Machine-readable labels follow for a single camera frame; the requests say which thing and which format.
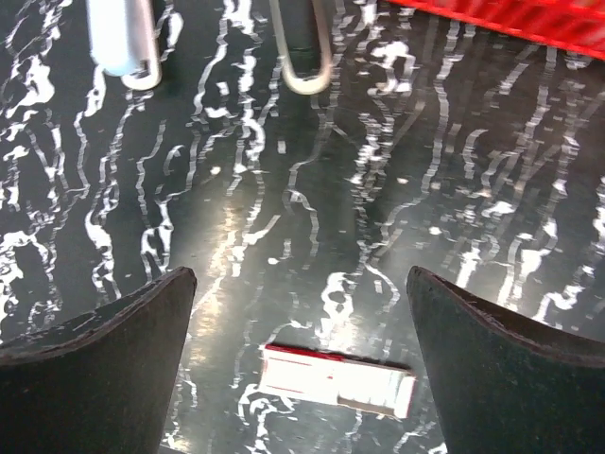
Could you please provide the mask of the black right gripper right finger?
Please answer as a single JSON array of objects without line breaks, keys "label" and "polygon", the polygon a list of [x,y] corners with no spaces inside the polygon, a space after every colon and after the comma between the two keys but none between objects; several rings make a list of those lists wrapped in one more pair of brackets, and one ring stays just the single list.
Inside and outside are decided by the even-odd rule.
[{"label": "black right gripper right finger", "polygon": [[601,453],[604,345],[418,266],[406,293],[451,453]]}]

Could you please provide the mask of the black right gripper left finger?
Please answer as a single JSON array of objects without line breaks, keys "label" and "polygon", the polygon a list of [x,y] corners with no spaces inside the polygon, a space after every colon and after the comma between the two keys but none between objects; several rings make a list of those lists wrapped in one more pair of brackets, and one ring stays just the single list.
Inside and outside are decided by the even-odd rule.
[{"label": "black right gripper left finger", "polygon": [[195,273],[1,346],[4,453],[163,453]]}]

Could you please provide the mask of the white black stapler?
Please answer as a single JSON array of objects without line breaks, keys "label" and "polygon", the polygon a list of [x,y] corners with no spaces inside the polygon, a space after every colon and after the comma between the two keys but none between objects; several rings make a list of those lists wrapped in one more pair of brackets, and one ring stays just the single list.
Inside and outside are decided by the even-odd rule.
[{"label": "white black stapler", "polygon": [[269,2],[285,85],[303,96],[325,90],[332,75],[332,1]]}]

